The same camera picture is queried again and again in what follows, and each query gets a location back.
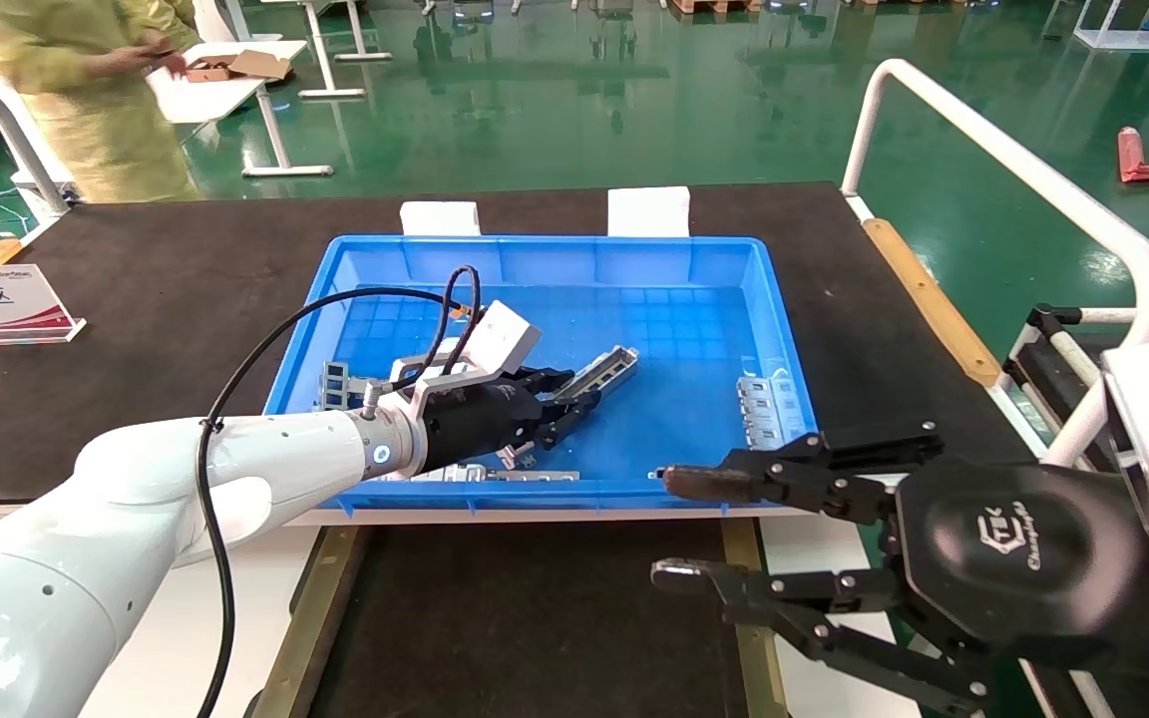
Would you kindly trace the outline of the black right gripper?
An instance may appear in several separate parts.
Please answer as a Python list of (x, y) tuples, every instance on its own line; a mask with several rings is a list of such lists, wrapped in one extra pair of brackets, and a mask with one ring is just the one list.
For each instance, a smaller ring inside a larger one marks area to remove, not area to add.
[[(734, 449), (715, 468), (661, 469), (668, 494), (772, 502), (873, 526), (894, 512), (878, 476), (944, 451), (935, 423), (899, 420)], [(799, 654), (941, 715), (984, 715), (979, 658), (930, 658), (833, 622), (912, 609), (913, 594), (972, 641), (1057, 667), (1100, 669), (1127, 644), (1129, 592), (1149, 553), (1121, 477), (1066, 468), (921, 468), (895, 492), (907, 576), (894, 569), (770, 576), (719, 559), (656, 559), (651, 585), (710, 595), (722, 619), (771, 630)]]

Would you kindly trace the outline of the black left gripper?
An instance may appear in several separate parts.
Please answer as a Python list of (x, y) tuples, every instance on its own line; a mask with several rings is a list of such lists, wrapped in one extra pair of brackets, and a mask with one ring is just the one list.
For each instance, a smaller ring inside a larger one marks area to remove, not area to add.
[(540, 400), (573, 377), (574, 371), (520, 366), (519, 383), (501, 378), (430, 395), (423, 414), (427, 455), (421, 473), (498, 453), (530, 435), (539, 449), (550, 451), (591, 417), (602, 399), (600, 388), (591, 388)]

